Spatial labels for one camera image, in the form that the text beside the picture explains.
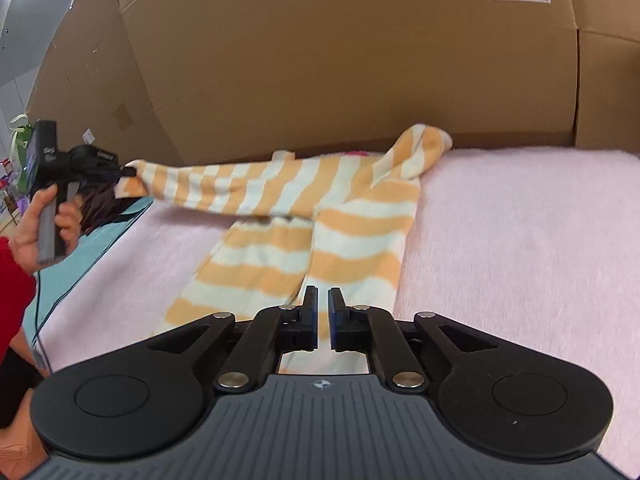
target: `orange and white striped garment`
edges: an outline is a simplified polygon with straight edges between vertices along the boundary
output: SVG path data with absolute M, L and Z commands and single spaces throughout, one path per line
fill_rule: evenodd
M 419 176 L 451 139 L 416 124 L 384 155 L 169 168 L 135 161 L 116 196 L 146 196 L 240 217 L 169 307 L 159 332 L 213 312 L 253 319 L 262 308 L 300 302 L 319 289 L 319 349 L 283 358 L 280 371 L 355 373 L 360 354 L 330 351 L 327 292 L 347 304 L 393 310 L 406 235 L 420 195 Z

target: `cardboard box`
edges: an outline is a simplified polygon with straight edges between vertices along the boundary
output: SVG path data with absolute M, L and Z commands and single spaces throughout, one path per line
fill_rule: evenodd
M 385 149 L 417 122 L 458 147 L 570 145 L 576 94 L 571 0 L 76 0 L 29 109 L 206 164 Z
M 27 114 L 58 122 L 60 148 L 96 144 L 120 160 L 182 165 L 156 117 L 131 49 L 118 0 L 74 0 L 49 45 Z
M 640 0 L 573 0 L 579 29 L 576 146 L 640 152 Z

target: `hand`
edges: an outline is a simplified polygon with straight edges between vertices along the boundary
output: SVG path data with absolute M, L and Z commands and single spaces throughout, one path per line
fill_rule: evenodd
M 57 192 L 58 186 L 56 184 L 47 189 L 39 190 L 33 196 L 27 211 L 24 212 L 15 229 L 14 235 L 9 240 L 14 261 L 28 274 L 33 274 L 37 270 L 52 265 L 38 263 L 38 218 L 40 218 L 44 207 L 56 199 Z M 71 254 L 78 245 L 82 220 L 80 205 L 81 199 L 76 197 L 75 203 L 65 202 L 58 208 L 56 225 L 60 227 L 60 237 L 66 243 L 66 254 Z

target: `red sleeve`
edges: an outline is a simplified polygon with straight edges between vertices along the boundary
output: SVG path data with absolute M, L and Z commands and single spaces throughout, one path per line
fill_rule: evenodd
M 8 243 L 0 238 L 0 363 L 36 292 L 36 280 L 14 262 Z

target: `bed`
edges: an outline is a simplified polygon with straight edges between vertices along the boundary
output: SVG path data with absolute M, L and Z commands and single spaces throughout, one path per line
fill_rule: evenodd
M 600 452 L 632 478 L 638 189 L 626 153 L 454 150 L 422 178 L 394 312 L 433 310 L 599 375 L 615 403 Z M 233 222 L 156 201 L 50 314 L 40 336 L 53 368 L 148 337 Z

